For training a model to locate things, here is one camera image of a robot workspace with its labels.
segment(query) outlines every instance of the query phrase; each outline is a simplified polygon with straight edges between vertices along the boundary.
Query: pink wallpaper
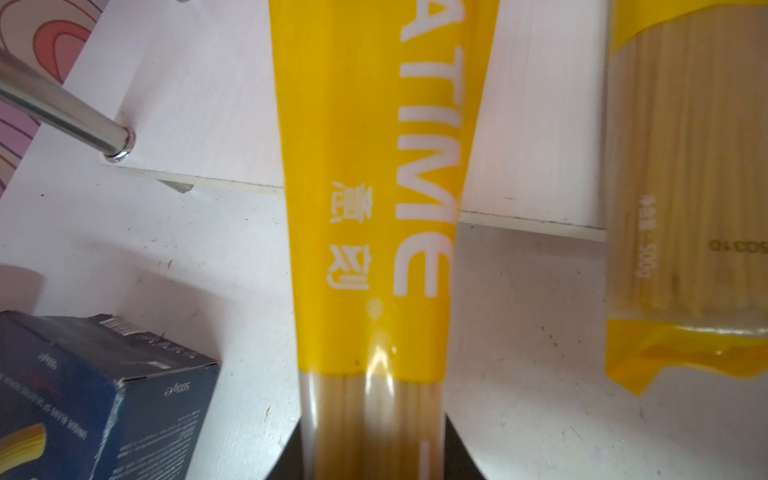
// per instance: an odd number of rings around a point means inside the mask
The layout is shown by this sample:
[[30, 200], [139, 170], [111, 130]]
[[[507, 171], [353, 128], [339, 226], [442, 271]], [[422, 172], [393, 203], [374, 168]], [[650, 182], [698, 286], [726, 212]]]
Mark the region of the pink wallpaper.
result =
[[[0, 48], [62, 83], [108, 0], [0, 0]], [[0, 101], [0, 197], [39, 123]]]

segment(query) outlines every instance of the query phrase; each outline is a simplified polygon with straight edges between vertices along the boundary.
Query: white shelf board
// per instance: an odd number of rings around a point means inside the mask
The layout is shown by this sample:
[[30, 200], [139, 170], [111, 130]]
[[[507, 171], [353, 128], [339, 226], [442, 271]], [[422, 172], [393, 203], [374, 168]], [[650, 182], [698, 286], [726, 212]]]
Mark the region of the white shelf board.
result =
[[[99, 60], [108, 73], [91, 79], [121, 105], [104, 113], [137, 132], [134, 153], [116, 168], [280, 194], [268, 1], [162, 0], [120, 10], [133, 15], [108, 8], [88, 41], [114, 49]], [[608, 0], [501, 0], [461, 220], [604, 238], [608, 10]], [[105, 78], [118, 72], [129, 85]]]

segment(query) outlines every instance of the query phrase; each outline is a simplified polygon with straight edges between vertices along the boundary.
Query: barcode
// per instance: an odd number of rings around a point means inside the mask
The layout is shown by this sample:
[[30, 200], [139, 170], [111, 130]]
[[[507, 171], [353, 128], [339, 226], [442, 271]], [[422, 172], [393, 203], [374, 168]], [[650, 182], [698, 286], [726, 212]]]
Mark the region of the barcode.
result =
[[110, 319], [103, 320], [99, 324], [106, 326], [108, 329], [115, 333], [119, 333], [122, 336], [129, 336], [135, 333], [145, 333], [147, 330], [141, 329], [135, 326], [133, 323], [126, 322], [123, 319], [119, 319], [113, 316]]

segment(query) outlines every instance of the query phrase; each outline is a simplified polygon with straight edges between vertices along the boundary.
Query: pasta picture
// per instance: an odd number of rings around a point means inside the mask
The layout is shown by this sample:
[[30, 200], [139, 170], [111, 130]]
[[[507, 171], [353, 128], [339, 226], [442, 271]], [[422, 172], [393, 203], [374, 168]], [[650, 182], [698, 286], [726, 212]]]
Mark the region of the pasta picture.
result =
[[0, 439], [0, 475], [42, 457], [47, 433], [38, 423]]

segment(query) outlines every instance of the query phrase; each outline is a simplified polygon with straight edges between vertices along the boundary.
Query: yellow plastic wrapper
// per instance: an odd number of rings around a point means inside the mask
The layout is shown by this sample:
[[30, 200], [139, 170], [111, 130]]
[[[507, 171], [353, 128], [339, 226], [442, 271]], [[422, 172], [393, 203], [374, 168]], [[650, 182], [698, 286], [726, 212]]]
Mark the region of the yellow plastic wrapper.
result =
[[614, 0], [607, 374], [768, 366], [768, 0]]
[[442, 478], [456, 222], [498, 0], [271, 0], [306, 478]]

